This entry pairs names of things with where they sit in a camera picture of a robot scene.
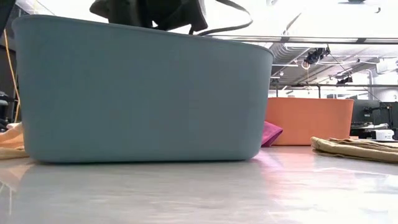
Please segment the beige fabric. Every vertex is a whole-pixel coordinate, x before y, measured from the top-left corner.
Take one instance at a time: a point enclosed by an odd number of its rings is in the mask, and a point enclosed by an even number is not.
[[[398,144],[369,140],[311,138],[314,151],[324,156],[338,156],[398,163]]]
[[[22,123],[9,124],[5,133],[0,133],[0,160],[28,157],[24,149]]]

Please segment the light blue storage basket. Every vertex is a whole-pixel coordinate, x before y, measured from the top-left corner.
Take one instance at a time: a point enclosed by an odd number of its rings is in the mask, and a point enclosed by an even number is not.
[[[243,160],[260,148],[272,54],[53,16],[13,23],[25,148],[45,162]]]

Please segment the pink cloth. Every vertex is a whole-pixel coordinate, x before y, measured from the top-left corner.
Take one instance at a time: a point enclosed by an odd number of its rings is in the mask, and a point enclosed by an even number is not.
[[[283,129],[268,123],[264,122],[264,129],[262,131],[262,147],[271,147],[272,143],[282,134]]]

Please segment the orange cable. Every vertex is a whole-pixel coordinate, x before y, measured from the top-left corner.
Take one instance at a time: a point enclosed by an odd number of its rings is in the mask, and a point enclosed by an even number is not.
[[[16,109],[16,113],[15,113],[15,120],[14,120],[14,122],[16,123],[18,115],[19,115],[19,108],[21,107],[21,99],[19,98],[19,92],[18,92],[18,87],[17,87],[17,79],[15,77],[14,69],[12,68],[12,62],[11,62],[11,56],[10,56],[10,50],[9,50],[9,46],[8,46],[7,31],[6,30],[4,30],[4,40],[6,41],[6,52],[7,52],[8,64],[10,66],[10,71],[11,71],[11,75],[12,75],[12,81],[14,82],[14,89],[15,89],[15,93],[16,93],[17,99],[18,99],[18,105],[17,105],[17,109]]]

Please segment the table surface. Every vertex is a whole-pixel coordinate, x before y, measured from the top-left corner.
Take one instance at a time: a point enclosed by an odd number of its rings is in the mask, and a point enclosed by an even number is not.
[[[398,223],[398,167],[262,149],[246,162],[0,161],[0,224]]]

